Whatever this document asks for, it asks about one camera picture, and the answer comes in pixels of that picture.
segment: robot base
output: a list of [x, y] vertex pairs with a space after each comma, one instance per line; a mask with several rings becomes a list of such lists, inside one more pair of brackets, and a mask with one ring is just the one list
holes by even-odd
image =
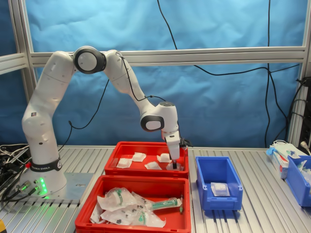
[[93, 180], [94, 173], [64, 173], [67, 184], [55, 193], [51, 193], [42, 198], [30, 196], [21, 201], [46, 202], [52, 200], [54, 203], [80, 203], [86, 194], [86, 190]]

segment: blue crate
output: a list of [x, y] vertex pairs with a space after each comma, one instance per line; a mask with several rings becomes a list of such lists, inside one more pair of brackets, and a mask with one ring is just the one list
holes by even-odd
[[297, 165], [305, 160], [305, 167], [311, 168], [311, 157], [304, 155], [300, 156], [300, 159], [292, 159], [288, 156], [288, 159], [286, 182], [300, 206], [311, 206], [310, 185], [297, 168]]
[[[240, 210], [243, 187], [229, 157], [195, 157], [197, 181], [203, 210]], [[214, 196], [210, 183], [227, 183], [230, 197]]]

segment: red plastic bin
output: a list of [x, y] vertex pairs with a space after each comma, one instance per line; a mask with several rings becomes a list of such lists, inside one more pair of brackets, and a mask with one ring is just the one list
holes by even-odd
[[[161, 220], [166, 220], [163, 228], [91, 223], [89, 218], [95, 208], [97, 196], [104, 197], [105, 192], [115, 187], [125, 187], [130, 192], [134, 191], [152, 201], [178, 198], [183, 195], [184, 211], [181, 214], [177, 207], [155, 210], [154, 213]], [[189, 181], [166, 177], [100, 176], [76, 218], [75, 226], [77, 233], [190, 233]]]
[[[135, 152], [145, 153], [147, 157], [142, 162], [132, 162], [129, 168], [117, 168], [120, 158], [131, 159]], [[166, 143], [164, 142], [119, 142], [113, 150], [106, 166], [106, 175], [120, 176], [149, 176], [149, 177], [177, 177], [188, 179], [189, 163], [188, 149], [180, 148], [180, 157], [177, 163], [184, 167], [184, 171], [166, 170], [168, 163], [159, 163], [156, 156], [162, 153], [168, 153]], [[145, 164], [157, 161], [162, 170], [148, 170]]]

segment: blue backdrop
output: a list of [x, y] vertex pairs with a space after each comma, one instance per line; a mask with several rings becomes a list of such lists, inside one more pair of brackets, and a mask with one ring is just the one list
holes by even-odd
[[[267, 45], [268, 0], [161, 0], [160, 3], [179, 49]], [[270, 46], [302, 45], [306, 6], [306, 0], [272, 0]], [[98, 50], [174, 49], [156, 0], [93, 0], [91, 4], [86, 0], [44, 3], [32, 0], [27, 1], [27, 10], [36, 52], [74, 51], [83, 45]], [[277, 70], [292, 65], [271, 64], [270, 67]], [[259, 66], [266, 64], [202, 67], [225, 73]], [[158, 95], [175, 103], [182, 136], [194, 145], [264, 146], [268, 121], [264, 105], [265, 70], [221, 77], [210, 76], [192, 66], [134, 67], [133, 70], [146, 95]], [[294, 67], [273, 73], [279, 105], [286, 113], [294, 96], [298, 70]], [[53, 118], [59, 144], [69, 134], [68, 120], [76, 127], [88, 123], [106, 80], [103, 73], [73, 76]], [[271, 143], [285, 126], [271, 85], [268, 104], [271, 116], [268, 142]], [[10, 127], [20, 129], [20, 120]], [[140, 128], [135, 104], [109, 84], [92, 123], [84, 130], [73, 130], [68, 144], [115, 145], [124, 140], [161, 141], [161, 138], [160, 132], [148, 133]]]

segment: slotted metal surface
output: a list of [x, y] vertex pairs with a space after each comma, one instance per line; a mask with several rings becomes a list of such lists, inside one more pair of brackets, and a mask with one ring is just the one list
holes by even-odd
[[[67, 146], [60, 156], [66, 172], [104, 174], [112, 146]], [[189, 150], [191, 225], [197, 233], [311, 233], [311, 208], [301, 208], [279, 179], [264, 149], [193, 148]], [[196, 186], [195, 156], [229, 156], [243, 184], [241, 211], [202, 211]], [[82, 204], [49, 200], [10, 203], [0, 212], [9, 233], [73, 233]]]

